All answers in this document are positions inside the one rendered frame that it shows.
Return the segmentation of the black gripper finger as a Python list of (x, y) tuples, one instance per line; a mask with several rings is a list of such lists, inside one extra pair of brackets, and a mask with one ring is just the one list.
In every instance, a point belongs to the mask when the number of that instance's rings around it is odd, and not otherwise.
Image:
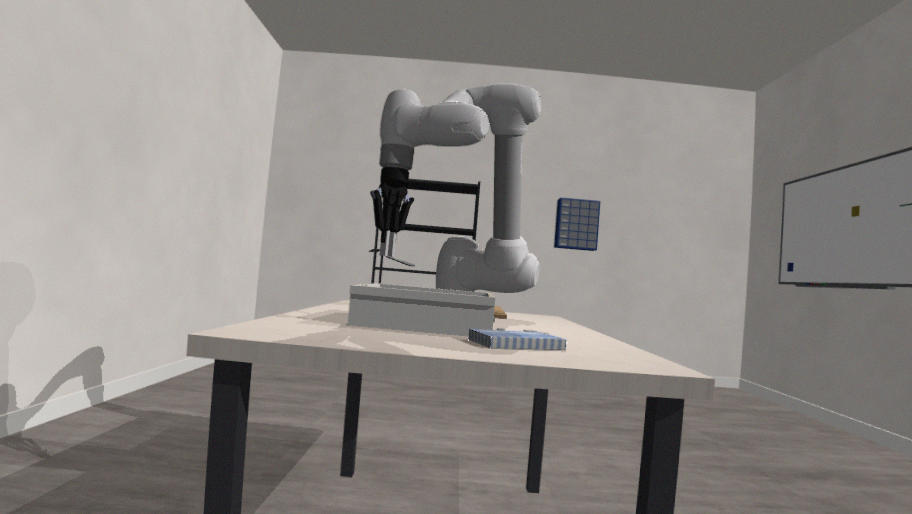
[(375, 216), (375, 226), (381, 231), (381, 245), (380, 245), (380, 256), (388, 256), (388, 246), (389, 246), (389, 236), (390, 236), (390, 220), (391, 220), (391, 211), (394, 203), (395, 189), (390, 190), (389, 202), (385, 202), (383, 199), (382, 207), (382, 190), (381, 187), (370, 192), (373, 205), (374, 205), (374, 216)]
[[(389, 246), (388, 254), (391, 257), (395, 255), (395, 244), (397, 232), (404, 230), (404, 226), (407, 220), (407, 216), (410, 210), (411, 204), (414, 202), (414, 198), (410, 197), (408, 194), (405, 196), (402, 204), (403, 191), (398, 191), (397, 203), (393, 204), (391, 211), (391, 220), (390, 220), (390, 236), (389, 236)], [(402, 207), (401, 207), (402, 204)], [(401, 210), (400, 210), (401, 207)], [(401, 223), (401, 224), (400, 224)]]

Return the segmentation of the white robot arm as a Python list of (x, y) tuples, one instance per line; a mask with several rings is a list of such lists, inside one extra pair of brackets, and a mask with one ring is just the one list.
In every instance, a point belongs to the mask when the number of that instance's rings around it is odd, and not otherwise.
[(389, 93), (379, 164), (411, 170), (416, 146), (472, 145), (484, 139), (490, 125), (495, 135), (493, 236), (485, 250), (470, 237), (448, 238), (437, 261), (436, 289), (528, 290), (536, 285), (540, 266), (520, 236), (522, 135), (540, 115), (540, 95), (519, 84), (493, 84), (458, 90), (444, 102), (450, 104), (420, 106), (413, 91)]

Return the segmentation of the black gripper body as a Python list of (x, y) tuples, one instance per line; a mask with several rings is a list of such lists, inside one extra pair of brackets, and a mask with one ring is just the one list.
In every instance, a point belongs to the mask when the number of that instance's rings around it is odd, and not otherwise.
[[(381, 169), (381, 194), (385, 202), (389, 202), (390, 190), (395, 189), (394, 203), (397, 203), (398, 191), (403, 191), (402, 200), (407, 195), (407, 184), (409, 180), (409, 171), (397, 167), (383, 167)], [(382, 186), (381, 186), (382, 185)]]

